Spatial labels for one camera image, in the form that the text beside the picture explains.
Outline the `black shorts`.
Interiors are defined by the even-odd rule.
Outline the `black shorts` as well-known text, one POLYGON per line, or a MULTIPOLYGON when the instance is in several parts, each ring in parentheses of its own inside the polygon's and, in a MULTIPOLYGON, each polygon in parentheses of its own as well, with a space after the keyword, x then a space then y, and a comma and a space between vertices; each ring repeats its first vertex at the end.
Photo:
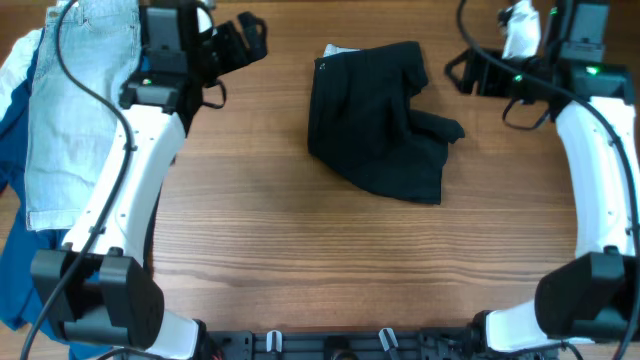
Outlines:
POLYGON ((453 119, 412 108, 427 84, 415 41, 316 59, 309 153, 372 194, 440 204, 448 148, 465 131, 453 119))

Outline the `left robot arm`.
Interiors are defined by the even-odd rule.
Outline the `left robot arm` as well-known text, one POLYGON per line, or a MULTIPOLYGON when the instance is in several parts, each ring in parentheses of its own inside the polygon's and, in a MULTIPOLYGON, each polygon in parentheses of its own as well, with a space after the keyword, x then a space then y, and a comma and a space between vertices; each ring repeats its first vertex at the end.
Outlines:
POLYGON ((62 246, 32 261, 39 321, 58 339, 110 355, 218 359, 221 348, 203 322, 166 309, 144 267, 145 244, 204 90, 267 55, 267 26, 251 12, 215 24, 199 1, 153 1, 141 17, 144 64, 112 106, 116 133, 89 203, 62 246))

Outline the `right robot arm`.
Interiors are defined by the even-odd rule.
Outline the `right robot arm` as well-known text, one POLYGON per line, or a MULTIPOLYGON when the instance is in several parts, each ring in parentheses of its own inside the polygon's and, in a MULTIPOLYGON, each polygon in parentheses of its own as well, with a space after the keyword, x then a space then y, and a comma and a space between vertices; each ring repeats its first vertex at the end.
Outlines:
POLYGON ((605 1, 558 1, 546 21, 529 1, 498 14, 500 50, 469 40, 453 84, 511 104, 545 102, 563 143, 577 212, 574 259, 543 277, 532 300, 478 314, 467 355, 520 356, 639 338, 639 165, 635 93, 622 65, 604 62, 605 1))

